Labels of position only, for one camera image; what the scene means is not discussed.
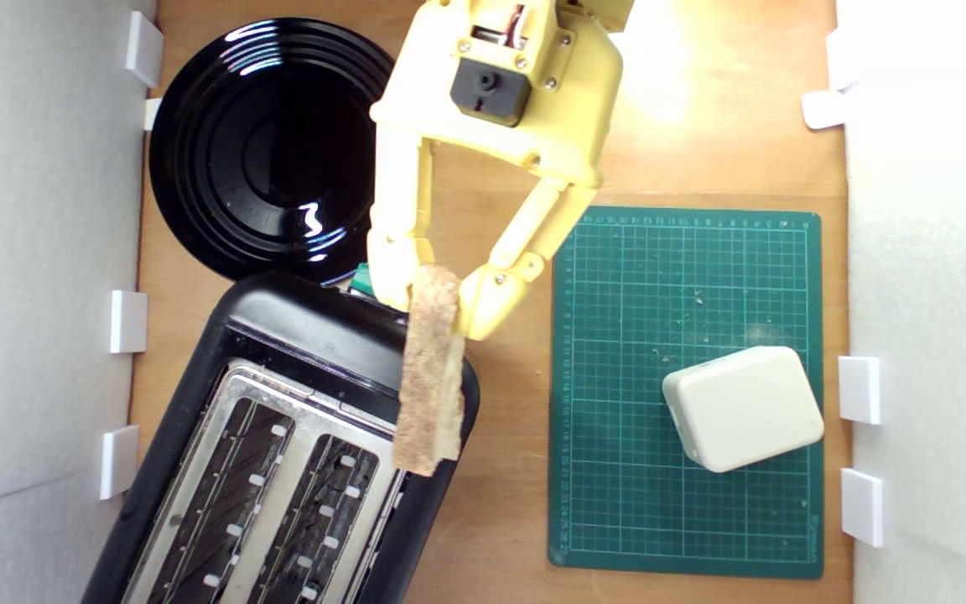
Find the white wall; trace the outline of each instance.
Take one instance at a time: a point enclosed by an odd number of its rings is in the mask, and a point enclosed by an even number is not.
[[[76,601],[120,502],[100,434],[132,360],[110,292],[137,282],[144,85],[122,68],[154,0],[0,0],[0,601]]]
[[[851,348],[882,359],[883,425],[854,466],[885,482],[885,548],[858,604],[966,603],[966,3],[839,0],[867,51],[847,98]]]

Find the black plate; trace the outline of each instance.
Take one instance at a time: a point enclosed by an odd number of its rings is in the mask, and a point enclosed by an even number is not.
[[[369,39],[314,19],[250,23],[208,44],[151,131],[151,186],[174,236],[229,279],[350,274],[371,228],[368,110],[391,69]]]

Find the wooden surface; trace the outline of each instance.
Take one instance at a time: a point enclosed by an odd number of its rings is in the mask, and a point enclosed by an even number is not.
[[[345,24],[395,54],[413,0],[160,0],[164,75],[206,42],[252,20],[312,16]],[[824,262],[825,575],[820,581],[556,569],[547,562],[549,283],[468,356],[482,409],[413,580],[410,603],[821,604],[852,600],[851,542],[840,532],[837,355],[847,352],[847,214],[839,131],[810,133],[800,96],[827,84],[832,0],[640,0],[621,40],[626,76],[598,203],[816,211]],[[517,169],[456,148],[436,157],[434,247],[461,276],[479,264],[532,186]],[[135,367],[132,420],[147,447],[200,329],[229,285],[166,230],[146,185],[139,288],[149,294],[148,352]]]

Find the green object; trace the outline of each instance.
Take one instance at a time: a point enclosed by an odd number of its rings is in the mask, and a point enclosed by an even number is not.
[[[371,287],[371,271],[368,271],[367,263],[361,263],[356,267],[356,274],[349,282],[349,289],[360,291],[361,294],[368,294],[375,298],[375,290]]]
[[[822,574],[822,443],[714,474],[661,382],[756,345],[800,353],[822,406],[814,214],[591,207],[553,261],[549,559],[660,573]]]

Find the white clip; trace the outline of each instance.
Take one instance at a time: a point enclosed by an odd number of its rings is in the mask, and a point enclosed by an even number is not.
[[[145,133],[150,133],[151,129],[154,128],[154,115],[158,113],[158,106],[162,104],[162,97],[159,96],[157,99],[148,99],[144,104],[144,131]]]
[[[879,364],[874,357],[837,359],[840,417],[861,424],[881,424]]]
[[[840,470],[840,528],[871,547],[882,546],[882,479]]]
[[[162,70],[162,32],[139,11],[129,19],[129,46],[126,49],[126,69],[148,88],[158,86]]]
[[[99,498],[108,500],[128,489],[137,477],[139,428],[126,425],[103,435],[103,459],[100,471]]]
[[[804,123],[812,130],[840,126],[847,118],[844,95],[838,91],[804,92]]]
[[[863,56],[859,43],[838,27],[825,37],[825,57],[829,75],[828,91],[805,92],[802,97],[804,123],[812,130],[840,126],[847,122],[848,107],[844,92],[859,81]]]
[[[147,350],[147,295],[111,292],[111,353]]]

